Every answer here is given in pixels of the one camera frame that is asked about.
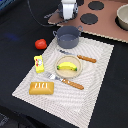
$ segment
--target cloth napkin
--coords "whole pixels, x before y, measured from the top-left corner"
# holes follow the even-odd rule
[[[73,88],[58,80],[50,80],[46,78],[44,73],[37,74],[33,66],[12,95],[60,117],[79,128],[86,128],[89,125],[93,113],[113,46],[80,37],[77,47],[63,49],[57,45],[57,40],[54,38],[42,54],[42,57],[45,71],[49,71],[55,75],[57,74],[54,64],[58,58],[64,56],[57,49],[97,60],[96,63],[80,60],[83,65],[81,74],[76,78],[69,79],[70,81],[83,85],[84,90]],[[39,81],[54,82],[54,94],[29,95],[30,83]]]

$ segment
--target black table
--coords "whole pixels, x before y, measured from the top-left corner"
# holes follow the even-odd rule
[[[60,0],[30,0],[36,18],[57,9]],[[45,28],[30,15],[26,0],[16,0],[0,11],[0,106],[22,113],[51,128],[76,128],[74,125],[12,96],[13,91],[34,65],[34,56],[44,50],[35,41],[47,45],[59,27]],[[89,128],[128,128],[128,44],[82,33],[82,37],[114,45]]]

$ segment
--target knife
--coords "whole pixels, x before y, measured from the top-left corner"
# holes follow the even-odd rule
[[[74,56],[77,56],[79,59],[86,60],[86,61],[90,61],[90,62],[92,62],[92,63],[96,63],[96,59],[92,59],[92,58],[85,57],[85,56],[81,56],[81,55],[75,55],[75,54],[73,54],[73,53],[65,52],[65,51],[59,50],[59,49],[57,49],[57,50],[58,50],[59,52],[61,52],[61,53],[66,54],[66,55],[74,55]]]

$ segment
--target stovetop burner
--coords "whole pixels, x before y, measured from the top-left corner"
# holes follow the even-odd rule
[[[92,10],[102,10],[104,8],[104,4],[100,1],[92,1],[88,4],[88,7]]]
[[[84,24],[95,24],[98,21],[98,17],[92,13],[83,14],[80,18],[81,22]]]

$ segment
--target small yellow box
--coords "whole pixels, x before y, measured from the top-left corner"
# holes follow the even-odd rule
[[[41,94],[53,94],[54,82],[31,82],[29,94],[41,95]]]
[[[44,72],[44,64],[43,64],[42,55],[35,56],[34,60],[35,60],[36,72],[37,73]]]

